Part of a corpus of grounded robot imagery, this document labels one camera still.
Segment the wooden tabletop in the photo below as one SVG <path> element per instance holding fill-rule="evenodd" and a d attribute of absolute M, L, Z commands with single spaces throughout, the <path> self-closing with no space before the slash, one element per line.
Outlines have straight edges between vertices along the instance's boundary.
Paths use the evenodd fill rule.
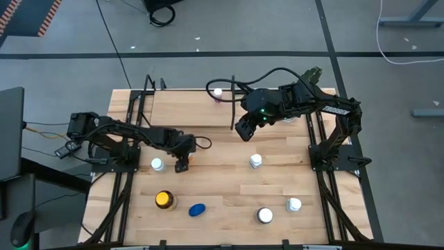
<path fill-rule="evenodd" d="M 323 91 L 334 93 L 334 89 Z M 108 116 L 125 120 L 129 94 L 130 90 L 113 91 Z M 174 92 L 177 99 L 181 94 Z M 153 96 L 147 96 L 144 114 L 150 119 L 151 111 L 156 109 Z M 244 113 L 237 103 L 235 121 Z M 170 115 L 187 114 L 182 111 Z M 198 119 L 217 115 L 215 112 Z M 334 116 L 324 114 L 323 118 L 329 135 L 335 126 Z M 283 239 L 288 239 L 290 244 L 327 243 L 316 173 L 310 167 L 307 150 L 310 141 L 304 117 L 291 123 L 278 122 L 259 128 L 249 142 L 243 142 L 236 131 L 228 127 L 177 129 L 207 136 L 213 146 L 208 150 L 198 149 L 189 171 L 177 174 L 173 169 L 174 158 L 140 144 L 142 154 L 133 181 L 126 245 L 158 245 L 160 240 L 167 240 L 168 245 L 281 244 Z M 317 127 L 315 131 L 319 143 Z M 248 163 L 255 153 L 262 156 L 263 164 L 259 169 L 252 169 Z M 157 157 L 167 164 L 165 173 L 151 169 L 151 160 Z M 106 174 L 89 192 L 83 224 L 91 231 L 109 210 L 114 177 L 114 174 Z M 359 180 L 347 172 L 336 172 L 336 181 L 343 209 L 361 232 L 371 238 Z M 169 190 L 177 196 L 179 202 L 174 211 L 166 212 L 156 207 L 154 196 L 161 190 Z M 286 211 L 286 200 L 291 197 L 302 201 L 300 211 Z M 188 210 L 196 203 L 204 203 L 207 210 L 199 217 L 190 217 Z M 261 207 L 273 211 L 270 224 L 259 224 L 255 220 L 255 212 Z M 338 239 L 336 216 L 332 209 L 330 211 Z M 114 221 L 113 239 L 117 238 L 119 219 L 120 214 Z M 82 230 L 79 242 L 88 237 Z"/>

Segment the white bottle cap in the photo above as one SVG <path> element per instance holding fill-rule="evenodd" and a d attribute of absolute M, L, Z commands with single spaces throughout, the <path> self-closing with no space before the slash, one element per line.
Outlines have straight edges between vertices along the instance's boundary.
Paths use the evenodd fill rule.
<path fill-rule="evenodd" d="M 261 223 L 270 223 L 273 219 L 273 212 L 271 212 L 270 208 L 261 208 L 257 212 L 257 218 Z"/>
<path fill-rule="evenodd" d="M 164 163 L 159 158 L 154 158 L 151 161 L 151 167 L 153 167 L 154 170 L 160 170 L 164 166 Z"/>
<path fill-rule="evenodd" d="M 302 202 L 300 202 L 297 198 L 290 198 L 290 209 L 293 211 L 299 211 L 302 206 Z"/>
<path fill-rule="evenodd" d="M 213 91 L 213 95 L 214 95 L 215 97 L 219 97 L 219 96 L 221 96 L 221 95 L 222 95 L 222 89 L 220 89 L 220 88 L 214 89 L 214 91 Z"/>
<path fill-rule="evenodd" d="M 254 163 L 254 164 L 260 164 L 261 162 L 262 162 L 262 157 L 261 157 L 261 155 L 259 155 L 259 154 L 254 154 L 254 155 L 252 155 L 251 156 L 251 161 Z"/>

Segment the blue oval block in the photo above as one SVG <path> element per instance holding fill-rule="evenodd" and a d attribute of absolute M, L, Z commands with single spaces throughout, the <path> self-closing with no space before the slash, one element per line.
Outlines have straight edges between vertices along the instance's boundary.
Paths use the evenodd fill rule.
<path fill-rule="evenodd" d="M 205 205 L 202 204 L 202 203 L 199 203 L 199 204 L 193 205 L 193 206 L 189 209 L 188 214 L 189 214 L 189 216 L 191 216 L 191 217 L 195 217 L 195 216 L 200 215 L 200 214 L 203 213 L 203 212 L 205 212 Z"/>

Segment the gray concrete floor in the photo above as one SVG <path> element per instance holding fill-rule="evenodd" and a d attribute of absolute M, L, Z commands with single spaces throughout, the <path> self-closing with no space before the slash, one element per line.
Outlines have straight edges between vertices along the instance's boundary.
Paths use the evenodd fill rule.
<path fill-rule="evenodd" d="M 126 0 L 142 8 L 139 0 Z M 310 0 L 185 0 L 174 7 L 171 26 L 154 28 L 147 17 L 120 0 L 99 0 L 120 52 L 184 51 L 327 51 L 316 5 Z M 420 0 L 385 0 L 384 16 L 408 15 Z M 323 0 L 336 51 L 376 51 L 376 0 Z M 430 12 L 443 17 L 444 1 Z M 159 18 L 168 13 L 160 11 Z M 443 28 L 383 28 L 387 51 L 442 51 Z M 47 34 L 8 37 L 0 53 L 113 53 L 94 0 L 64 0 Z M 425 58 L 393 58 L 398 61 Z M 170 88 L 202 88 L 213 78 L 251 80 L 274 67 L 304 72 L 323 68 L 319 83 L 336 87 L 329 58 L 126 58 L 123 63 L 134 88 L 145 74 L 165 79 Z M 444 106 L 444 62 L 390 65 L 381 58 L 339 58 L 349 97 L 362 101 L 363 131 L 359 137 L 386 242 L 444 246 L 444 125 L 442 119 L 414 119 L 412 108 Z M 0 90 L 25 87 L 25 120 L 67 122 L 72 112 L 105 114 L 112 89 L 127 88 L 117 59 L 0 60 Z M 293 79 L 273 75 L 258 87 L 277 87 Z M 66 126 L 43 127 L 63 133 Z M 62 140 L 45 140 L 24 132 L 23 145 L 51 153 Z M 23 150 L 27 158 L 50 167 L 88 173 L 75 160 L 58 160 Z M 65 193 L 38 187 L 37 202 Z M 65 197 L 39 208 L 39 213 L 66 211 L 66 216 L 41 222 L 43 247 L 73 245 L 80 230 L 84 197 Z"/>

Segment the black stand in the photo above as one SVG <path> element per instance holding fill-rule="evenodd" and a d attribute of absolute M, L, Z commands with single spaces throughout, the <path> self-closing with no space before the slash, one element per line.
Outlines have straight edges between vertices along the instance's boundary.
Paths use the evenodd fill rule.
<path fill-rule="evenodd" d="M 34 174 L 36 179 L 87 194 L 91 183 L 81 178 L 46 167 L 32 160 L 22 158 L 22 174 Z"/>

